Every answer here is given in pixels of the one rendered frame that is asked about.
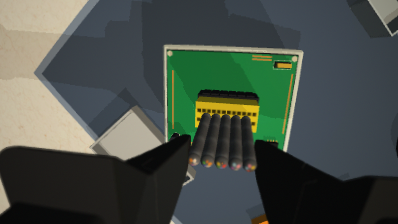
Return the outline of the black cylindrical capacitors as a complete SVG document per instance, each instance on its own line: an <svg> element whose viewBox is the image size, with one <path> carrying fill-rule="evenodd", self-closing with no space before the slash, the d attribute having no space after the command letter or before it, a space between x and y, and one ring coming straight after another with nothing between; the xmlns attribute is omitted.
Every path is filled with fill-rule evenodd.
<svg viewBox="0 0 398 224"><path fill-rule="evenodd" d="M292 64L289 64L289 63L277 63L276 67L278 67L278 68L292 68ZM175 139L175 138L177 138L179 136L180 135L178 133L174 133L171 136L171 138L169 139L169 141L172 140L172 139Z"/></svg>

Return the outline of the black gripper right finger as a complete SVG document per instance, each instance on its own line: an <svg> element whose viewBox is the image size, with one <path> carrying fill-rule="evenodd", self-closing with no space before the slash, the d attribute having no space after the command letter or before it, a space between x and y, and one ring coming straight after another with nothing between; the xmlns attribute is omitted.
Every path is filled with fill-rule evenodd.
<svg viewBox="0 0 398 224"><path fill-rule="evenodd" d="M255 176L268 224L375 224L398 218L398 177L340 180L263 140Z"/></svg>

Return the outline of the grey tray floor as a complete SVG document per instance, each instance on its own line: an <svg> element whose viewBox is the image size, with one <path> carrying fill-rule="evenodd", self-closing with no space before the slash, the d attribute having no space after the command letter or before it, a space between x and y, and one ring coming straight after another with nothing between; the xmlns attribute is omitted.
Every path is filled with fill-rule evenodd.
<svg viewBox="0 0 398 224"><path fill-rule="evenodd" d="M160 146L132 113L98 143L110 156L122 160Z"/></svg>

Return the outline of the yellow power plug with grey cables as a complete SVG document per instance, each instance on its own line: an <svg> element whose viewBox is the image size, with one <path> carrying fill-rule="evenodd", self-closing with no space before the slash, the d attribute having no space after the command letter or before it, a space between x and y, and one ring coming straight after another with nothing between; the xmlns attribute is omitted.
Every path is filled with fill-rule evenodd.
<svg viewBox="0 0 398 224"><path fill-rule="evenodd" d="M253 132L257 132L257 100L199 97L196 101L195 133L188 164L233 170L256 169Z"/></svg>

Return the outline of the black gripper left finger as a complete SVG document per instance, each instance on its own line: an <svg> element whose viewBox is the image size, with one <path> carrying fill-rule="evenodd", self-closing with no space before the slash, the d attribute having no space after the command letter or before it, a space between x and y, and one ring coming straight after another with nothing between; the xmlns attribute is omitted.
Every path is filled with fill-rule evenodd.
<svg viewBox="0 0 398 224"><path fill-rule="evenodd" d="M105 224L170 224L190 148L188 134L126 160L13 145L0 151L0 179L10 206L96 214Z"/></svg>

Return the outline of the dark grey work mat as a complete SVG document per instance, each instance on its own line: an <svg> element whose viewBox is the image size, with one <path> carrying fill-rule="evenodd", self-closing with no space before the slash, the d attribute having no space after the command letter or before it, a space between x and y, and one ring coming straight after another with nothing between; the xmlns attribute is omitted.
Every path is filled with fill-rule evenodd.
<svg viewBox="0 0 398 224"><path fill-rule="evenodd" d="M88 0L33 72L95 141L131 108L164 135L163 46L302 50L286 152L340 180L398 177L398 32L356 0ZM175 224L252 224L255 170L192 166Z"/></svg>

